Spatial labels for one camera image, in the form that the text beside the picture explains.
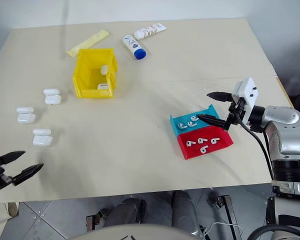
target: beige tabletop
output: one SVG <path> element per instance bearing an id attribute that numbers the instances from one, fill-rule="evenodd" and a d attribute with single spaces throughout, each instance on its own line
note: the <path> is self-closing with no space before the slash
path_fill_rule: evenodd
<path id="1" fill-rule="evenodd" d="M 289 106 L 276 73 L 247 21 L 162 21 L 167 30 L 140 40 L 136 60 L 126 34 L 154 22 L 114 22 L 15 29 L 0 52 L 0 155 L 25 150 L 6 167 L 10 176 L 37 163 L 42 170 L 0 190 L 0 202 L 55 200 L 270 182 L 256 141 L 232 126 L 234 144 L 184 160 L 169 118 L 213 104 L 222 118 L 228 103 L 211 91 L 231 92 L 253 77 L 259 106 Z M 104 29 L 94 48 L 114 48 L 117 89 L 110 99 L 79 99 L 65 54 Z M 61 91 L 60 105 L 44 103 L 44 88 Z M 34 107 L 33 124 L 17 123 L 16 107 Z M 49 147 L 32 145 L 35 128 L 52 129 Z"/>

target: white wire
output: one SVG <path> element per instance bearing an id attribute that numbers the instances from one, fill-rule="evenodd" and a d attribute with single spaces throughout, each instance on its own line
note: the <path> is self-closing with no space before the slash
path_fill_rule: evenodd
<path id="1" fill-rule="evenodd" d="M 215 224 L 221 224 L 221 225 L 228 225 L 228 226 L 235 226 L 235 227 L 238 227 L 241 229 L 241 233 L 240 233 L 240 236 L 242 236 L 242 234 L 244 234 L 244 229 L 239 226 L 239 225 L 236 225 L 236 224 L 231 224 L 231 223 L 224 223 L 224 222 L 214 222 L 211 224 L 211 226 L 209 227 L 209 230 L 207 231 L 207 229 L 204 230 L 203 232 L 203 239 L 205 239 L 205 236 L 208 235 L 208 233 L 210 233 L 210 231 L 212 230 L 212 227 L 215 225 Z"/>

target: white earbud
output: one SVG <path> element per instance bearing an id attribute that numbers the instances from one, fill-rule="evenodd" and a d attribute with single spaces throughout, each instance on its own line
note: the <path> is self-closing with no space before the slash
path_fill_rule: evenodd
<path id="1" fill-rule="evenodd" d="M 179 129 L 186 129 L 188 126 L 184 126 L 182 123 L 178 124 Z"/>
<path id="2" fill-rule="evenodd" d="M 188 126 L 191 128 L 191 127 L 194 127 L 194 126 L 197 126 L 198 123 L 193 123 L 192 121 L 189 121 L 188 122 Z"/>
<path id="3" fill-rule="evenodd" d="M 208 139 L 198 138 L 198 144 L 203 144 L 204 142 L 208 142 Z"/>
<path id="4" fill-rule="evenodd" d="M 187 147 L 191 147 L 192 144 L 196 144 L 196 142 L 195 141 L 186 141 L 186 143 L 185 143 L 185 145 Z"/>
<path id="5" fill-rule="evenodd" d="M 220 140 L 219 137 L 211 138 L 211 143 L 212 143 L 212 144 L 216 144 L 218 140 Z"/>
<path id="6" fill-rule="evenodd" d="M 198 121 L 199 118 L 197 118 L 196 116 L 192 116 L 192 117 L 191 117 L 191 120 L 192 120 L 193 122 L 195 122 L 195 121 Z"/>
<path id="7" fill-rule="evenodd" d="M 202 154 L 205 154 L 205 153 L 207 152 L 207 148 L 208 148 L 208 145 L 203 146 L 202 148 L 200 148 L 200 152 L 201 152 Z"/>

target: white wall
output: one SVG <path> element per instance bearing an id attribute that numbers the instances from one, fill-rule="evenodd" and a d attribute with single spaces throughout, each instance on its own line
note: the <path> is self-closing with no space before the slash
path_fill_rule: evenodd
<path id="1" fill-rule="evenodd" d="M 0 0 L 0 46 L 10 28 L 239 17 L 288 92 L 300 92 L 300 0 Z"/>

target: yellow plastic bin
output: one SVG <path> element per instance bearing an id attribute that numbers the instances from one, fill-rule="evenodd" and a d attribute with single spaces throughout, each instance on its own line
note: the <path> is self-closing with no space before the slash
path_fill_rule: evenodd
<path id="1" fill-rule="evenodd" d="M 106 75 L 101 66 L 108 65 Z M 73 74 L 75 93 L 78 98 L 112 98 L 116 88 L 118 65 L 113 48 L 80 49 Z M 107 84 L 107 89 L 98 89 Z"/>

